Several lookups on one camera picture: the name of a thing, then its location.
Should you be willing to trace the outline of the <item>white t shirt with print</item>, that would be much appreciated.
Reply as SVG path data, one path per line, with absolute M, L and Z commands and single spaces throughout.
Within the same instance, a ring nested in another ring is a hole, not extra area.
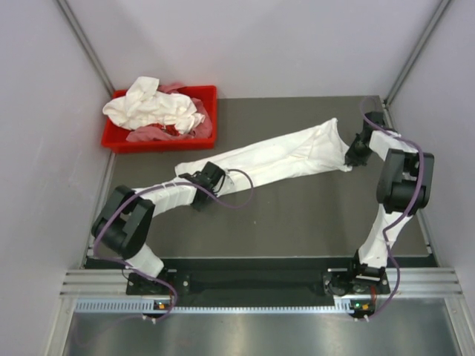
M 349 172 L 344 157 L 349 146 L 338 134 L 338 120 L 326 122 L 260 141 L 194 162 L 175 166 L 176 175 L 202 171 L 212 162 L 224 171 L 231 172 L 235 191 L 245 191 L 250 186 L 259 187 L 283 179 L 304 177 L 330 171 Z

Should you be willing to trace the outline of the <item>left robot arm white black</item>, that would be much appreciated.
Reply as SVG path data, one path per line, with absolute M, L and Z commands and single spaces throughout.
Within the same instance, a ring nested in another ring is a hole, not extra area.
M 101 256 L 99 247 L 103 245 L 115 254 L 105 259 L 135 271 L 152 294 L 166 289 L 173 293 L 163 272 L 164 262 L 146 242 L 151 221 L 181 206 L 200 210 L 232 186 L 229 172 L 211 162 L 193 174 L 184 173 L 147 188 L 117 186 L 91 227 L 94 256 Z

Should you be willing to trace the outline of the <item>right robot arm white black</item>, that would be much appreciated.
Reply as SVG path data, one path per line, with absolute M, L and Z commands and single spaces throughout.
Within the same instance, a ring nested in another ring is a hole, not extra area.
M 377 111 L 364 114 L 362 131 L 346 152 L 345 164 L 366 165 L 371 154 L 383 161 L 376 187 L 379 207 L 370 233 L 345 275 L 348 288 L 357 294 L 372 287 L 388 292 L 383 284 L 392 247 L 402 228 L 427 206 L 435 165 L 432 153 L 388 128 L 384 114 Z

